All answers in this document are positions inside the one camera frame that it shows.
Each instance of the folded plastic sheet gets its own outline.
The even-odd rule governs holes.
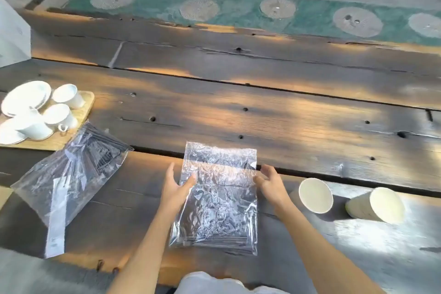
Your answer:
[[[132,150],[86,121],[62,150],[35,164],[11,188],[45,225],[65,213],[61,221],[67,226]]]
[[[179,184],[197,183],[174,221],[170,246],[209,246],[257,255],[256,149],[187,142]]]

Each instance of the white shirt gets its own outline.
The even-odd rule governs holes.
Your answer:
[[[205,272],[193,272],[182,278],[175,294],[288,294],[276,288],[260,286],[252,291],[235,279],[216,279]]]

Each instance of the white box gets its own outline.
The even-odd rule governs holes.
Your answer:
[[[0,68],[30,58],[29,24],[6,0],[0,0]]]

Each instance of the forearm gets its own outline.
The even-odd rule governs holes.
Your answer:
[[[159,209],[138,249],[107,294],[153,294],[173,217]]]
[[[292,203],[277,212],[319,294],[384,294],[349,258],[326,241]]]

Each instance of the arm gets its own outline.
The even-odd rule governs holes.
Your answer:
[[[191,187],[196,183],[192,175],[179,186],[173,179],[174,163],[167,169],[158,211],[135,254],[110,286],[107,294],[153,294],[158,280],[162,254],[168,231]]]
[[[312,227],[292,203],[273,167],[262,165],[261,172],[269,179],[256,176],[254,181],[285,224],[319,294],[384,294],[361,269]]]

